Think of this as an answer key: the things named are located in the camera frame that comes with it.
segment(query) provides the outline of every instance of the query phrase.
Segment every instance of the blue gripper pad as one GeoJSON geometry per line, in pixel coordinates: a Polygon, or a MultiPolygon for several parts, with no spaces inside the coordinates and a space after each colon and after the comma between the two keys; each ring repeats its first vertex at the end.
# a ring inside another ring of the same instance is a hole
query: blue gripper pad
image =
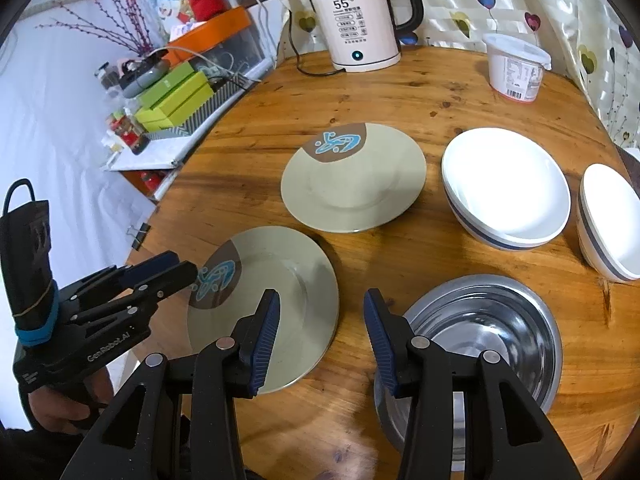
{"type": "Polygon", "coordinates": [[[153,258],[137,264],[127,269],[120,278],[120,285],[123,288],[133,288],[160,272],[164,272],[180,263],[180,257],[173,251],[165,251],[153,258]]]}
{"type": "Polygon", "coordinates": [[[364,323],[367,326],[367,332],[369,332],[369,340],[378,364],[380,379],[389,393],[395,396],[399,388],[396,379],[396,357],[380,319],[376,302],[369,291],[364,295],[364,323]]]}
{"type": "Polygon", "coordinates": [[[280,324],[280,295],[275,293],[271,298],[267,315],[260,329],[260,334],[255,343],[254,352],[251,355],[251,380],[249,380],[249,392],[252,395],[258,394],[258,389],[264,386],[267,377],[269,360],[273,343],[276,341],[276,333],[280,324]]]}

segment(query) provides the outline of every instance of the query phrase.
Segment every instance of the plate with blue pattern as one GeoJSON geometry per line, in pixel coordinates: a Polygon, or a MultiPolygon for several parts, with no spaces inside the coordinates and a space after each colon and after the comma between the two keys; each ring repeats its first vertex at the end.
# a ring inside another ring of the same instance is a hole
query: plate with blue pattern
{"type": "Polygon", "coordinates": [[[319,132],[291,157],[280,193],[303,224],[332,233],[365,231],[405,212],[427,175],[420,146],[383,124],[319,132]]]}
{"type": "Polygon", "coordinates": [[[266,288],[280,295],[280,324],[264,386],[275,392],[309,373],[338,324],[338,283],[329,258],[295,229],[264,226],[222,244],[191,287],[187,330],[194,352],[231,334],[255,312],[266,288]]]}

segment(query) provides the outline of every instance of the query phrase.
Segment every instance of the nutrition label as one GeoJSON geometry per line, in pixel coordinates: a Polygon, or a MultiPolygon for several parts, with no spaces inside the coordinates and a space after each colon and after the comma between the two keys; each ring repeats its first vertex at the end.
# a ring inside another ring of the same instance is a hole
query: nutrition label
{"type": "Polygon", "coordinates": [[[504,72],[509,97],[530,101],[538,94],[544,72],[542,67],[506,58],[504,72]]]}
{"type": "Polygon", "coordinates": [[[350,7],[348,0],[335,0],[335,26],[345,44],[365,43],[367,41],[367,23],[359,6],[350,7]]]}

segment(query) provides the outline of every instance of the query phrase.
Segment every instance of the human hand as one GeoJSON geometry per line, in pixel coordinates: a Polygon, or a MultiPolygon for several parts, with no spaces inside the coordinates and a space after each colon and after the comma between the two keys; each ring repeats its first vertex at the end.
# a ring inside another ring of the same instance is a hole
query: human hand
{"type": "MultiPolygon", "coordinates": [[[[113,385],[107,368],[101,368],[86,378],[85,383],[98,402],[108,404],[113,399],[113,385]]],[[[29,406],[40,425],[53,433],[79,433],[80,430],[70,420],[84,420],[91,413],[87,405],[75,402],[47,386],[29,394],[29,406]]]]}

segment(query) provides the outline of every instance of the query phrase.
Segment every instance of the black cable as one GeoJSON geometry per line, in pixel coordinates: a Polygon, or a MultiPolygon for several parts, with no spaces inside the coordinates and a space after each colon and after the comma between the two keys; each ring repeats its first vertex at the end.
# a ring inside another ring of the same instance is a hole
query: black cable
{"type": "Polygon", "coordinates": [[[291,37],[292,24],[293,24],[293,14],[291,13],[291,11],[289,11],[289,43],[291,44],[293,52],[296,53],[296,68],[298,69],[299,72],[303,73],[304,75],[310,75],[310,76],[313,76],[313,77],[324,77],[324,76],[327,76],[327,75],[339,74],[340,72],[346,72],[346,70],[343,69],[343,68],[341,68],[340,70],[334,70],[333,72],[324,72],[324,73],[321,73],[321,74],[317,74],[317,73],[313,73],[313,72],[307,72],[306,70],[304,70],[300,66],[300,54],[298,53],[298,50],[296,49],[296,46],[293,44],[293,38],[291,37]]]}
{"type": "Polygon", "coordinates": [[[245,88],[240,83],[236,82],[233,77],[222,76],[222,81],[225,81],[227,83],[233,83],[234,85],[236,85],[238,88],[244,90],[245,92],[248,92],[250,90],[250,88],[245,88]]]}

